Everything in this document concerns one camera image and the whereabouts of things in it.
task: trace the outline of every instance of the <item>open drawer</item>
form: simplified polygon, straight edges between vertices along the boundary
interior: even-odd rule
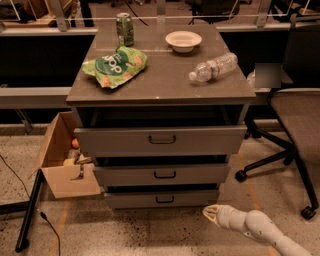
[[[88,156],[133,157],[237,153],[245,125],[172,128],[78,128],[75,135]]]

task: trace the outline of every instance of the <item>green soda can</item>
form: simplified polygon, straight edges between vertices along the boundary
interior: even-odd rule
[[[117,33],[119,44],[132,46],[134,43],[132,18],[129,13],[122,12],[117,14]]]

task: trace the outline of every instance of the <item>small bowl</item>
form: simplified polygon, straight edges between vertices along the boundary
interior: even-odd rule
[[[202,42],[201,36],[190,31],[175,31],[166,36],[166,41],[176,52],[191,52]]]

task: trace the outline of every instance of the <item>green snack bag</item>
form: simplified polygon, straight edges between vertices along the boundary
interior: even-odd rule
[[[147,60],[143,52],[120,46],[111,56],[84,62],[82,70],[95,76],[101,87],[114,89],[142,71],[147,66]]]

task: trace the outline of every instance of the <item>cable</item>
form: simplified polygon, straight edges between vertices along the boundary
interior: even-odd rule
[[[141,18],[139,18],[139,16],[134,12],[134,10],[132,10],[130,4],[128,3],[127,0],[125,0],[126,5],[129,7],[130,11],[134,14],[134,16],[136,16],[144,25],[149,26],[147,23],[145,23]]]
[[[53,227],[52,224],[50,223],[50,221],[48,220],[47,215],[45,215],[44,212],[40,212],[40,216],[41,216],[42,219],[44,219],[46,222],[48,222],[48,224],[49,224],[50,227],[52,228],[53,232],[56,234],[56,236],[57,236],[57,238],[58,238],[58,255],[60,256],[60,250],[61,250],[61,248],[60,248],[60,237],[59,237],[57,231],[54,229],[54,227]]]
[[[30,198],[30,195],[28,193],[28,190],[26,188],[26,185],[24,184],[24,182],[22,181],[22,179],[18,176],[18,174],[7,164],[7,162],[4,160],[4,158],[2,157],[2,155],[0,154],[0,158],[1,160],[4,162],[4,164],[10,169],[10,171],[12,171],[14,173],[14,175],[16,175],[16,177],[21,181],[23,187],[24,187],[24,190],[26,191],[28,197]]]

